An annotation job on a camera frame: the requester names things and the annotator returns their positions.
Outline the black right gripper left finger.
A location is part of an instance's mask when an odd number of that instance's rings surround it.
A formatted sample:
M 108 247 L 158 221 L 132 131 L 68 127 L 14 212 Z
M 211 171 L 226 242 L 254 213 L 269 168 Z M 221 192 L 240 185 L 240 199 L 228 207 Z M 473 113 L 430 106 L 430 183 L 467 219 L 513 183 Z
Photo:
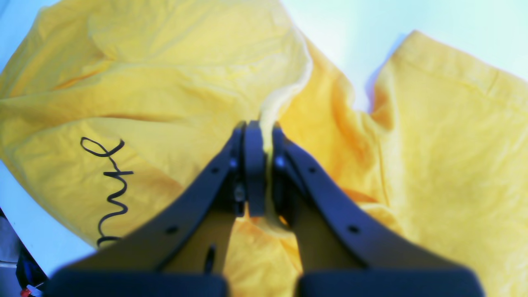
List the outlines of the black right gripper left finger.
M 222 276 L 233 224 L 266 212 L 258 121 L 241 122 L 169 207 L 120 241 L 56 272 L 47 297 L 228 297 Z

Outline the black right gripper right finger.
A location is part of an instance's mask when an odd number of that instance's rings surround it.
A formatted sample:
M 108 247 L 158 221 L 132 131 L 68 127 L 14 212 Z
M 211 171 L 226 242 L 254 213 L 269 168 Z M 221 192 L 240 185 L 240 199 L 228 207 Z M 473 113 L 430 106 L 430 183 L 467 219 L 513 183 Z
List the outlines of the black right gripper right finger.
M 484 296 L 474 272 L 377 222 L 279 126 L 272 145 L 272 201 L 302 264 L 296 297 Z

